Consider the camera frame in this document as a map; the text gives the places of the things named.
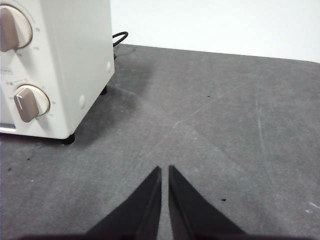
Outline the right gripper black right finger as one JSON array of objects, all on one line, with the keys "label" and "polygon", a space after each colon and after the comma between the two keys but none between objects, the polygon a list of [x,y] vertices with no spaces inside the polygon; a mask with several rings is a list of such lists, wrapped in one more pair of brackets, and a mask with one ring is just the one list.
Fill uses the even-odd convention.
[{"label": "right gripper black right finger", "polygon": [[168,169],[168,207],[175,236],[241,236],[239,226],[211,205],[174,166]]}]

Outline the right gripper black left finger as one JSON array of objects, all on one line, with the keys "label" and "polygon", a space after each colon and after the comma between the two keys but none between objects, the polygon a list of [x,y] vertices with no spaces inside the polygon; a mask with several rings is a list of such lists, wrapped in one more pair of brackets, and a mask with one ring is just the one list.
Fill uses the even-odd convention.
[{"label": "right gripper black left finger", "polygon": [[162,207],[162,170],[155,167],[134,192],[87,234],[156,236]]}]

